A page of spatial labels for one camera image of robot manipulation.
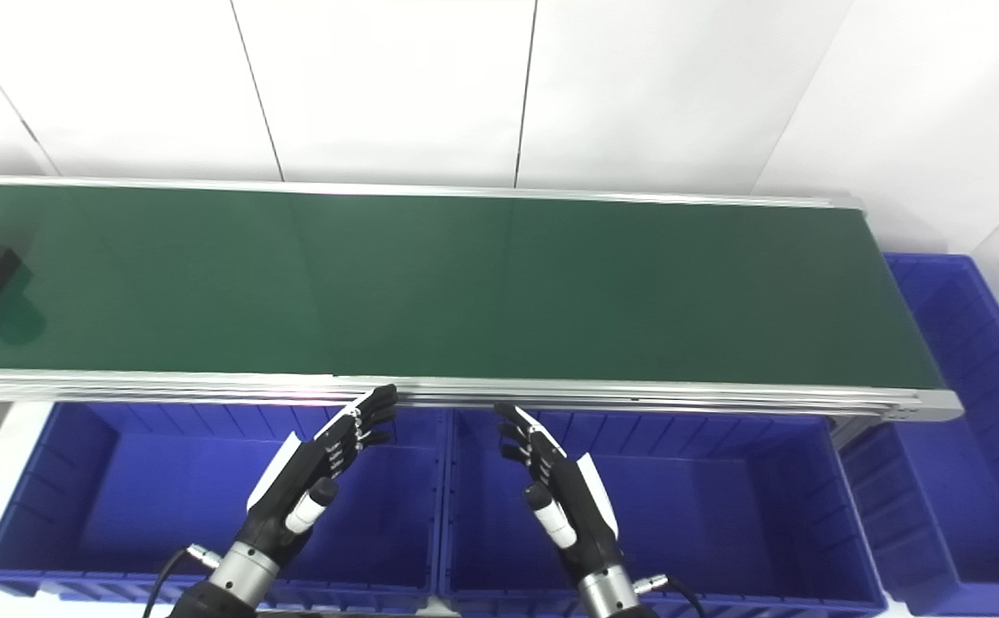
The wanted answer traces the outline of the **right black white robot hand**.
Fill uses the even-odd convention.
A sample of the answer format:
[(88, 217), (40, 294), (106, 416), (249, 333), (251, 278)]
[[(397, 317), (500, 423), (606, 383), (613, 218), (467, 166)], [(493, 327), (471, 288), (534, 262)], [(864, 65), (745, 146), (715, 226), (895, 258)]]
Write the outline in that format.
[(524, 502), (557, 548), (567, 577), (577, 585), (624, 560), (613, 507), (589, 454), (573, 460), (538, 420), (510, 403), (496, 403), (500, 454), (523, 465), (530, 485)]

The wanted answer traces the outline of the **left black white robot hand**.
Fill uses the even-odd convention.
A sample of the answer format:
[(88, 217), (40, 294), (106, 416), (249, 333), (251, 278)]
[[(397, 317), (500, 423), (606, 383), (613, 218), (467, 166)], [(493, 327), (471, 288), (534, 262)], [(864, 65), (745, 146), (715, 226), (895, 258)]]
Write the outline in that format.
[(247, 504), (235, 537), (241, 554), (262, 554), (283, 570), (304, 548), (312, 525), (338, 492), (337, 477), (367, 447), (392, 438), (378, 426), (395, 418), (397, 388), (375, 387), (330, 418), (311, 439), (292, 432), (272, 458)]

